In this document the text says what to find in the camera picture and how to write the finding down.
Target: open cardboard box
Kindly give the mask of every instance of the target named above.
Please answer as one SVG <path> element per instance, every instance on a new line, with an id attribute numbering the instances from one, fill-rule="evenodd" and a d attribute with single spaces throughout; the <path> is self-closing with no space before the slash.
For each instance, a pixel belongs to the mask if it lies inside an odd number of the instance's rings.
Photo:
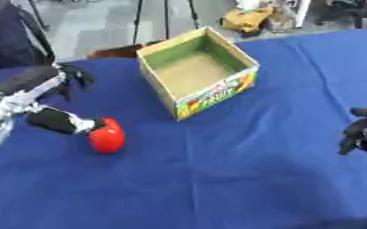
<path id="1" fill-rule="evenodd" d="M 259 64 L 212 28 L 138 51 L 143 75 L 177 120 L 251 86 Z"/>

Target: yellow object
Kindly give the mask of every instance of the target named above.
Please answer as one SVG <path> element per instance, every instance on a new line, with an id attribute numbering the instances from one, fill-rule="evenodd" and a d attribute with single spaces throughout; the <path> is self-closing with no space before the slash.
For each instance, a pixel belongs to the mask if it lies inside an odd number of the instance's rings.
<path id="1" fill-rule="evenodd" d="M 246 89 L 247 87 L 251 86 L 254 80 L 254 77 L 256 76 L 256 74 L 254 72 L 250 72 L 249 74 L 247 74 L 246 76 L 243 76 L 240 81 L 241 81 L 241 85 L 239 86 L 238 90 L 236 91 L 236 93 L 243 91 L 244 89 Z"/>
<path id="2" fill-rule="evenodd" d="M 235 8 L 221 20 L 224 28 L 251 32 L 257 30 L 260 24 L 274 12 L 273 7 L 262 7 L 253 11 L 244 11 Z"/>

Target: white object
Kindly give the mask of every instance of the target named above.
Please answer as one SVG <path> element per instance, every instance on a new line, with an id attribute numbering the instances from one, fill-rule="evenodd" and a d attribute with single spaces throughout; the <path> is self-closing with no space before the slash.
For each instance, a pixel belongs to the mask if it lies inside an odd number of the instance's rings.
<path id="1" fill-rule="evenodd" d="M 236 0 L 238 5 L 236 7 L 245 10 L 251 11 L 260 7 L 260 0 Z"/>
<path id="2" fill-rule="evenodd" d="M 296 13 L 296 28 L 301 28 L 303 26 L 306 14 L 309 11 L 312 0 L 301 0 L 299 4 L 299 10 Z"/>

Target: floor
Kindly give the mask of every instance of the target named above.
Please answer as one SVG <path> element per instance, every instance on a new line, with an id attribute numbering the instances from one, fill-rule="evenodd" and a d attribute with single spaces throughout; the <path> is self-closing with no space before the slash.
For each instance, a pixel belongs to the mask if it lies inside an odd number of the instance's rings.
<path id="1" fill-rule="evenodd" d="M 51 0 L 37 0 L 38 8 L 49 24 L 47 33 L 60 60 L 83 58 L 89 51 L 130 45 L 132 43 L 137 4 L 139 0 L 64 0 L 59 4 Z M 27 9 L 27 0 L 14 0 Z M 234 42 L 243 41 L 236 33 L 221 28 L 218 18 L 235 7 L 235 0 L 194 1 L 201 26 L 211 26 Z M 306 23 L 301 29 L 287 34 L 264 31 L 257 38 L 274 38 L 308 34 L 351 27 L 348 20 L 330 22 L 324 26 L 314 24 L 325 7 L 322 0 L 313 1 Z M 170 34 L 175 36 L 194 29 L 187 0 L 169 0 Z M 164 1 L 143 0 L 138 42 L 165 38 Z"/>

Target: blue table cover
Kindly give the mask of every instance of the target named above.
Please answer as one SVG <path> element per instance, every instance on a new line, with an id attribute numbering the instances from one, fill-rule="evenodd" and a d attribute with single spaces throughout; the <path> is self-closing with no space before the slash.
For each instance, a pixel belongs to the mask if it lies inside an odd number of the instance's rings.
<path id="1" fill-rule="evenodd" d="M 337 154 L 349 108 L 367 107 L 367 30 L 238 46 L 261 64 L 257 87 L 179 123 L 135 59 L 76 62 L 97 82 L 48 104 L 114 117 L 126 144 L 99 156 L 85 136 L 18 122 L 0 148 L 0 229 L 367 224 L 367 154 Z"/>

